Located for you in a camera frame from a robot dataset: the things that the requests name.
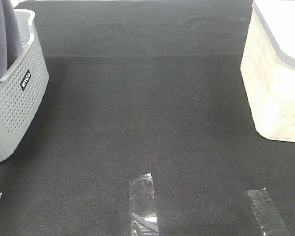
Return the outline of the grey-blue towel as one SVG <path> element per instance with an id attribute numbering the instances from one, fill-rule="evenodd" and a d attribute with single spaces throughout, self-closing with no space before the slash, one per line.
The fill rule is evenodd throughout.
<path id="1" fill-rule="evenodd" d="M 0 78 L 22 52 L 22 41 L 11 1 L 0 0 Z"/>

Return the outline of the black fabric table mat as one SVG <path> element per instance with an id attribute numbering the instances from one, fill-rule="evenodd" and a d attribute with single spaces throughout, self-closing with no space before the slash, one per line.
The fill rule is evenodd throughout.
<path id="1" fill-rule="evenodd" d="M 249 0 L 25 1 L 49 73 L 0 163 L 0 236 L 128 236 L 153 176 L 162 236 L 259 236 L 266 188 L 295 236 L 295 143 L 260 136 L 240 63 Z"/>

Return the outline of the clear tape strip centre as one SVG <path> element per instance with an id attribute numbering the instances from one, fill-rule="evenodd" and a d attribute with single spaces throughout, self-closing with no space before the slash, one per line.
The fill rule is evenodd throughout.
<path id="1" fill-rule="evenodd" d="M 131 235 L 158 236 L 153 177 L 151 173 L 139 175 L 130 181 Z"/>

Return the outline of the grey perforated laundry basket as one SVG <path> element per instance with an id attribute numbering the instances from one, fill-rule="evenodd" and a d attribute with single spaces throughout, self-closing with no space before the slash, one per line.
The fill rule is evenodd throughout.
<path id="1" fill-rule="evenodd" d="M 49 80 L 34 23 L 35 12 L 27 9 L 14 12 L 23 51 L 0 78 L 0 162 L 10 157 L 22 140 Z"/>

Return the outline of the white lidded storage bin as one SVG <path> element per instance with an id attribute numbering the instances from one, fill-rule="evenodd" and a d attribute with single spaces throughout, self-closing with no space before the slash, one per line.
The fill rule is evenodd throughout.
<path id="1" fill-rule="evenodd" d="M 255 0 L 241 75 L 257 132 L 295 142 L 295 0 Z"/>

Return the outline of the clear tape strip right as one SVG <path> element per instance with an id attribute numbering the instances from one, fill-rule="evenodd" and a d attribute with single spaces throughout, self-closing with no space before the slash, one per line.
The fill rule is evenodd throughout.
<path id="1" fill-rule="evenodd" d="M 290 236 L 279 211 L 266 188 L 247 190 L 244 193 L 262 236 Z"/>

